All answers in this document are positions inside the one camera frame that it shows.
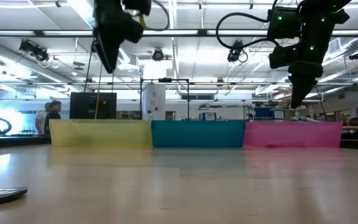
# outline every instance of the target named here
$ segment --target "ceiling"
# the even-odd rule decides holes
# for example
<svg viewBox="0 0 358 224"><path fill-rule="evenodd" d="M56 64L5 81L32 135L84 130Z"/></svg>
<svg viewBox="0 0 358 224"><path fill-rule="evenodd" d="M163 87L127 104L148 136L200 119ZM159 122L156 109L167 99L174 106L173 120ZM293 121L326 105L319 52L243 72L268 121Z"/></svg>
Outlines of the ceiling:
<svg viewBox="0 0 358 224"><path fill-rule="evenodd" d="M89 0L77 0L76 4L85 4ZM249 3L253 2L254 8L248 9ZM162 1L164 5L171 6L171 18L173 19L171 29L214 29L218 21L230 12L246 12L258 17L266 17L267 9L271 7L273 0L172 0ZM295 0L278 1L278 5L296 4ZM0 0L0 30L89 30L91 27L85 22L85 12L81 12L78 8L74 9L70 1L59 1L63 7L39 7L13 9L12 7L34 7L54 5L53 0ZM198 4L202 3L203 9L198 8ZM346 12L350 15L350 19L343 25L338 25L336 29L358 29L358 0L353 0L349 4L350 9ZM146 18L149 27L164 27L166 24L166 16L161 9L153 7L150 17ZM266 29L262 23L246 19L243 17L232 17L223 25L223 29ZM90 59L90 45L92 39L79 38L76 50L76 39L71 38L26 38L31 42L48 49L51 56L55 56L60 61L54 61L52 66L46 69L56 76L54 78L62 79L62 82L84 82L86 71L88 68L88 60ZM19 46L20 38L0 38L0 47L8 49L10 52L26 60L32 62L33 70L40 69L36 61L29 55L24 55ZM253 38L225 37L223 41L233 44L235 40L242 40L244 43L253 40ZM345 46L352 39L342 38L340 46ZM283 45L295 43L295 40L284 40ZM153 66L162 66L167 68L166 76L171 78L189 78L194 82L216 82L217 78L224 78L227 82L283 82L288 75L287 68L279 68L272 70L269 67L267 55L273 50L274 45L270 43L261 43L246 51L249 53L249 60L246 63L228 63L228 49L220 46L214 37L145 37L138 44L124 42L122 50L126 55L136 55L141 65L152 63L151 52L155 48L163 50L164 54L170 56L175 54L177 61L177 74L172 60L164 61ZM340 55L334 57L330 63L324 67L324 77L338 73L352 67L357 68L358 60L350 61L348 55ZM84 70L74 70L73 62L84 63ZM89 68L89 77L93 77L94 81L98 81L99 74L102 74L102 82L110 82L112 74L106 73L102 68L97 56L93 56ZM132 82L139 81L142 72L134 69L117 69L115 71L114 82ZM349 82L358 76L358 68L352 74L343 74L332 79L332 82ZM234 85L224 86L225 89L231 89ZM257 85L240 85L230 94L236 93L238 90L256 90ZM90 91L97 89L97 86L89 86ZM101 88L110 89L111 86L102 86ZM114 89L133 90L138 86L118 85ZM192 86L194 89L217 89L216 85ZM273 88L274 94L288 93L289 88Z"/></svg>

